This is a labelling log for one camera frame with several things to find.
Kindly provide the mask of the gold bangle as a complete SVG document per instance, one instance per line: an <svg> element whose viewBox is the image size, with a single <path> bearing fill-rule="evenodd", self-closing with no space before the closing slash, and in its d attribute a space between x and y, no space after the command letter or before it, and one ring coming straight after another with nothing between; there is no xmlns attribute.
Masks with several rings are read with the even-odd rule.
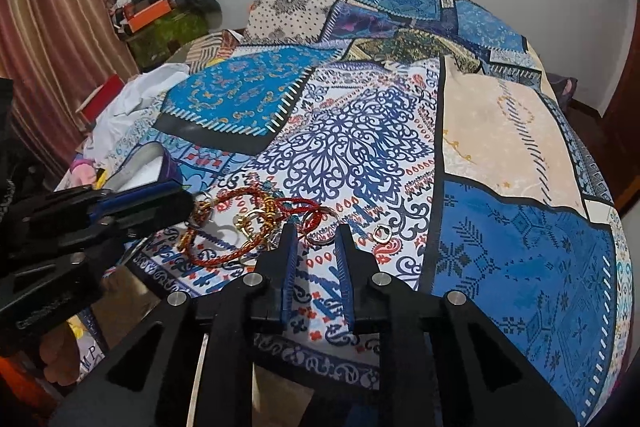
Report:
<svg viewBox="0 0 640 427"><path fill-rule="evenodd" d="M276 210L250 210L244 215L237 215L233 219L235 228L245 237L240 251L248 254L256 249L271 249L276 247L276 235L280 230L282 215Z"/></svg>

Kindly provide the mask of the white crumpled cloth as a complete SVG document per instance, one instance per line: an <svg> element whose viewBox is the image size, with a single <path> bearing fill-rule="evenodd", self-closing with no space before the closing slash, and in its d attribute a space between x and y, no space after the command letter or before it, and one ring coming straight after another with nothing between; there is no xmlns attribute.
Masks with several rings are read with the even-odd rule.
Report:
<svg viewBox="0 0 640 427"><path fill-rule="evenodd" d="M116 142L143 116L152 103L189 77L186 63L165 63L129 81L96 118L82 156L102 160L114 150Z"/></svg>

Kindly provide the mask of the cream dotted pillow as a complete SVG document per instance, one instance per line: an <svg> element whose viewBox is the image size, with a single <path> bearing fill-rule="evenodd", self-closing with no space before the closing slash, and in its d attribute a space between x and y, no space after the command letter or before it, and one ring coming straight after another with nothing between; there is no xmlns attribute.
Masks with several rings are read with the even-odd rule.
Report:
<svg viewBox="0 0 640 427"><path fill-rule="evenodd" d="M254 0L243 43L249 46L316 43L337 1L342 0Z"/></svg>

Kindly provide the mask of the blue patchwork bedspread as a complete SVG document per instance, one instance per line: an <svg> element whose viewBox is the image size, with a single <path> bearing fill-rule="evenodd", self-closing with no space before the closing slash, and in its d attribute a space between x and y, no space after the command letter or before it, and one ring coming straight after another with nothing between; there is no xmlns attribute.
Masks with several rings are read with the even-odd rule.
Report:
<svg viewBox="0 0 640 427"><path fill-rule="evenodd" d="M271 372L378 387L347 326L339 223L417 294L461 291L585 426L622 370L632 268L598 166L526 39L471 0L337 1L316 43L249 46L161 94L102 160L160 142L186 187L329 208L300 243Z"/></svg>

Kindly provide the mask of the striped brown curtain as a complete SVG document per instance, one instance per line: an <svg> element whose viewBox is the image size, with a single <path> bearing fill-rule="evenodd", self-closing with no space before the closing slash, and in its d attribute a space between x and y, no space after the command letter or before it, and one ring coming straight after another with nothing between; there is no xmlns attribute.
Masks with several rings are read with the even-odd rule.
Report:
<svg viewBox="0 0 640 427"><path fill-rule="evenodd" d="M117 36L116 0L1 0L1 75L14 83L13 127L55 178L84 139L78 106L138 68Z"/></svg>

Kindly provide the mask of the orange box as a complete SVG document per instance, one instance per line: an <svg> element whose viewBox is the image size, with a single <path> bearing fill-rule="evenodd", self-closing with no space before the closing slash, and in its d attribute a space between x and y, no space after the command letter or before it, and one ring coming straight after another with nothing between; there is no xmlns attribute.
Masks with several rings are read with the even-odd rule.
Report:
<svg viewBox="0 0 640 427"><path fill-rule="evenodd" d="M126 23L131 32L137 32L170 12L170 3L167 0L158 0L139 12L127 16Z"/></svg>

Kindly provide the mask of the striped orange brown cloth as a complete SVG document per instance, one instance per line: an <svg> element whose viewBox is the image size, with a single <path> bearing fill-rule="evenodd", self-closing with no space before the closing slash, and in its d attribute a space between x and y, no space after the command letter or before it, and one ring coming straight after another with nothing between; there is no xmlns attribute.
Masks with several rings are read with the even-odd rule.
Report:
<svg viewBox="0 0 640 427"><path fill-rule="evenodd" d="M240 42L241 38L228 29L207 34L191 42L184 62L189 66L189 72L196 74L228 60Z"/></svg>

